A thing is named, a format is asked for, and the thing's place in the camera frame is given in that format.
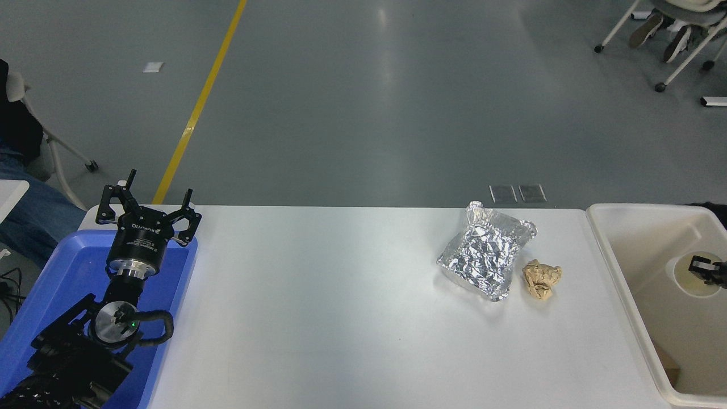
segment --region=shoe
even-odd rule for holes
[[[691,26],[685,25],[684,27],[680,28],[676,37],[674,37],[672,42],[669,43],[669,46],[667,47],[667,49],[664,50],[663,61],[665,63],[671,63],[677,57],[677,55],[679,55],[680,52],[682,52],[686,49],[686,46],[687,46],[687,43],[689,43],[690,37],[691,37]]]
[[[637,28],[636,31],[631,34],[629,38],[629,47],[639,48],[646,40],[659,30],[662,23],[664,22],[664,15],[662,13],[654,13],[649,17],[641,27]]]

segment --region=white table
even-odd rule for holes
[[[30,186],[27,180],[0,179],[0,222],[5,220]]]
[[[539,234],[501,303],[435,263],[463,210],[197,210],[150,408],[670,408],[581,210],[505,211]],[[548,301],[524,288],[532,258],[563,267]]]

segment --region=blue tray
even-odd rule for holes
[[[109,279],[105,273],[108,250],[115,231],[77,231],[63,239],[51,255],[38,281],[25,300],[15,321],[0,341],[0,396],[10,392],[18,382],[31,374],[26,364],[35,349],[31,341],[48,324],[88,293],[103,298]],[[189,282],[197,251],[194,239],[187,247],[169,242],[158,275],[144,286],[139,310],[165,309],[175,315]],[[160,336],[160,322],[144,322],[144,338]],[[166,345],[137,347],[127,360],[134,370],[104,405],[104,409],[146,408],[164,358]]]

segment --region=aluminum foil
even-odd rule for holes
[[[464,231],[449,242],[437,262],[490,301],[501,301],[510,292],[518,251],[536,234],[535,225],[529,221],[470,202]]]

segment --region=jeans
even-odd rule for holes
[[[59,191],[30,176],[18,156],[0,153],[0,179],[30,183],[23,198],[0,223],[0,242],[42,269],[58,242],[78,229],[86,213]]]

